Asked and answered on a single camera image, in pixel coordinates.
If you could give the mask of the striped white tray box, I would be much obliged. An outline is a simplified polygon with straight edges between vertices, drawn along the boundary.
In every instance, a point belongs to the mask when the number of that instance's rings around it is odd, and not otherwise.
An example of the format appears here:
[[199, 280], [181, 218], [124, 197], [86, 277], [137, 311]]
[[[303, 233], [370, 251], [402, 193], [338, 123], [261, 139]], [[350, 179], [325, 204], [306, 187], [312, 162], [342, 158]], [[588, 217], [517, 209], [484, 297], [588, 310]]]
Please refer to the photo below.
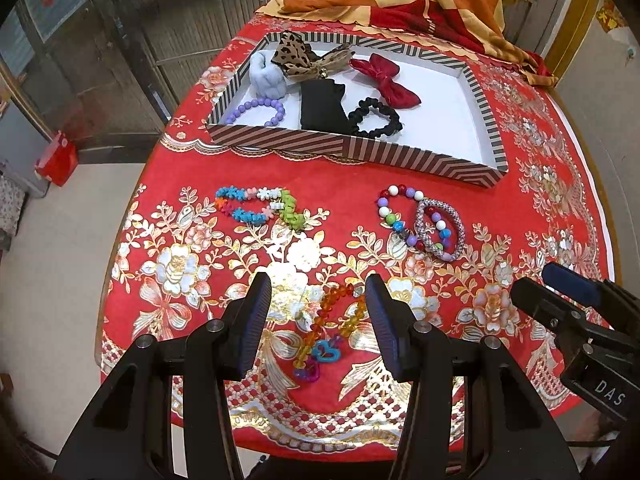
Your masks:
[[303, 43], [318, 55], [345, 46], [357, 61], [378, 55], [393, 62], [398, 72], [390, 79], [420, 102], [390, 104], [378, 82], [346, 67], [326, 80], [288, 79], [281, 103], [269, 105], [250, 78], [270, 64], [282, 37], [268, 32], [239, 65], [209, 114], [213, 144], [375, 162], [483, 188], [508, 173], [497, 122], [468, 63], [410, 44], [303, 32]]

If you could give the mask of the black cloth headband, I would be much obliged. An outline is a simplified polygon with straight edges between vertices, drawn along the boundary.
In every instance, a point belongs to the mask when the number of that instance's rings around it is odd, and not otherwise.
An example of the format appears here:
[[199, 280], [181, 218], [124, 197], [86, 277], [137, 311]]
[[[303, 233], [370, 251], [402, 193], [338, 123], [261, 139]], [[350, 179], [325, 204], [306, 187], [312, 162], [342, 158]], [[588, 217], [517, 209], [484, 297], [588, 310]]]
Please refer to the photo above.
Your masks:
[[300, 125], [304, 130], [336, 134], [352, 132], [342, 99], [346, 87], [333, 79], [306, 80], [300, 84]]

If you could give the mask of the red bag on floor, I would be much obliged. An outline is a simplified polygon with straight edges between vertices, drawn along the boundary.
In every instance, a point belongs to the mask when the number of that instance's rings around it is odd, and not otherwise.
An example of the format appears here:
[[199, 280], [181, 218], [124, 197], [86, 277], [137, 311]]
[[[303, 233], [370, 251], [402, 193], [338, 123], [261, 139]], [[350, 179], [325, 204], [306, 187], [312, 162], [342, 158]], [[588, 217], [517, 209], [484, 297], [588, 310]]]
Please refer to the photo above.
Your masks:
[[38, 177], [62, 188], [78, 166], [78, 162], [76, 145], [64, 132], [58, 130], [43, 154], [36, 160], [35, 173]]

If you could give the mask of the dark red bow clip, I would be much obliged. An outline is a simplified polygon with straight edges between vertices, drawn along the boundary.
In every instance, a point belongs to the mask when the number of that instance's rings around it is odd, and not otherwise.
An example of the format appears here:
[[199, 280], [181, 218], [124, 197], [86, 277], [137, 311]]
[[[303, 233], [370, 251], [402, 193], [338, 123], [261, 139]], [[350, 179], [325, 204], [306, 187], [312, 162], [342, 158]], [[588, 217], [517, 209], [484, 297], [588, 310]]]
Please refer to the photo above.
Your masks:
[[352, 58], [349, 65], [374, 81], [375, 88], [390, 107], [405, 110], [421, 104], [421, 99], [414, 92], [395, 81], [400, 68], [384, 56], [372, 53], [367, 60]]

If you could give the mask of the black scrunchie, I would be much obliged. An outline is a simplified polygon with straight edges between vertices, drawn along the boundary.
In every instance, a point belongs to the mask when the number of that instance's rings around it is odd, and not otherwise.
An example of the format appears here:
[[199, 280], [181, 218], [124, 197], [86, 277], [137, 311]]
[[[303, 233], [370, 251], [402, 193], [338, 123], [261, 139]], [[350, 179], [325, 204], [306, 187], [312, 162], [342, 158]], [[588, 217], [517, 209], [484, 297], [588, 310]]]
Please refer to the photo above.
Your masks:
[[393, 107], [375, 98], [365, 98], [347, 114], [349, 133], [357, 138], [378, 140], [402, 130], [399, 114]]

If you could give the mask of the leopard print bow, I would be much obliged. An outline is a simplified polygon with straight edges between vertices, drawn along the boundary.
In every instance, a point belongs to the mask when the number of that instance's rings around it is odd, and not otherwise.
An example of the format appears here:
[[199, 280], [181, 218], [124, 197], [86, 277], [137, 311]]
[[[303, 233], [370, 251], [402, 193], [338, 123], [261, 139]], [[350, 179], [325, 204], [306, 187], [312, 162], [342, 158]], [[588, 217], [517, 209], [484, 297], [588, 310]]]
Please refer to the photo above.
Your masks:
[[282, 32], [271, 62], [280, 67], [284, 76], [294, 82], [326, 79], [349, 68], [352, 50], [339, 44], [326, 54], [315, 54], [297, 32]]

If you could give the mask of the grey fluffy scrunchie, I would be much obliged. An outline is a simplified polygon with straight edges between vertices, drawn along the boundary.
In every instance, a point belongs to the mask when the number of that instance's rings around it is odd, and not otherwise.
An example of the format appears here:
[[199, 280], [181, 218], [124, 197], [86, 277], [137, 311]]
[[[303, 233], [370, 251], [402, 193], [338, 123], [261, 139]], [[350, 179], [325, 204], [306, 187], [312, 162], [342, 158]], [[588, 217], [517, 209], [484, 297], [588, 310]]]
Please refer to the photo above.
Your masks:
[[284, 73], [271, 62], [267, 51], [258, 51], [250, 57], [250, 84], [255, 96], [263, 99], [282, 99], [286, 95]]

